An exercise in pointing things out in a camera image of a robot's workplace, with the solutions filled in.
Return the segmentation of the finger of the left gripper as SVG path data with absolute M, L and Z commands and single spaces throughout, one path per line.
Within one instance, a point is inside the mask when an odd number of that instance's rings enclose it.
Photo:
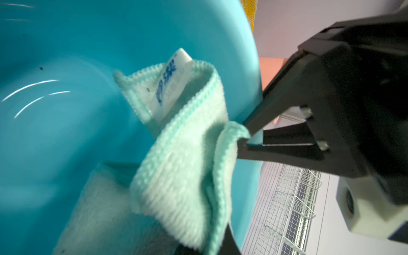
M 327 174 L 335 174 L 330 162 L 319 149 L 307 123 L 264 130 L 263 137 L 272 144 L 248 144 L 248 139 L 238 142 L 238 158 L 276 162 Z

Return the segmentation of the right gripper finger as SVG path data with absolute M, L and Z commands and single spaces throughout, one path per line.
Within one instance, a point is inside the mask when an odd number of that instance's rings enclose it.
M 230 225 L 228 225 L 226 228 L 223 243 L 218 252 L 218 255 L 241 255 L 241 251 L 239 250 L 235 242 Z

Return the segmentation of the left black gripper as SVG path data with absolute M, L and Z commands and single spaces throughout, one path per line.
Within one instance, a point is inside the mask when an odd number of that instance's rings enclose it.
M 310 99 L 307 72 L 316 57 L 335 85 L 351 125 L 361 128 L 359 150 L 395 204 L 408 202 L 408 13 L 333 24 L 299 46 L 244 121 L 253 136 L 291 107 Z

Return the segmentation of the pink plastic bucket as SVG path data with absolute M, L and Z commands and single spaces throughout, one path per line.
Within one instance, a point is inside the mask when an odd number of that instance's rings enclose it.
M 287 61 L 287 58 L 259 58 L 262 91 L 266 90 L 271 80 L 273 80 L 273 78 Z

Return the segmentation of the mint green cloth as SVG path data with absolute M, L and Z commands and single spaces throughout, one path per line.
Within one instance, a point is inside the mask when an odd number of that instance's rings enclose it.
M 229 232 L 238 141 L 215 67 L 180 48 L 114 80 L 155 142 L 141 163 L 90 174 L 55 255 L 216 255 Z

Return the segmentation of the teal bucket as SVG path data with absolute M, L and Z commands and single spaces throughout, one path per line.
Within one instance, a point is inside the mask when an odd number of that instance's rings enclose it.
M 153 143 L 113 72 L 178 49 L 221 75 L 231 120 L 261 100 L 240 1 L 1 2 L 1 254 L 50 255 L 90 172 Z

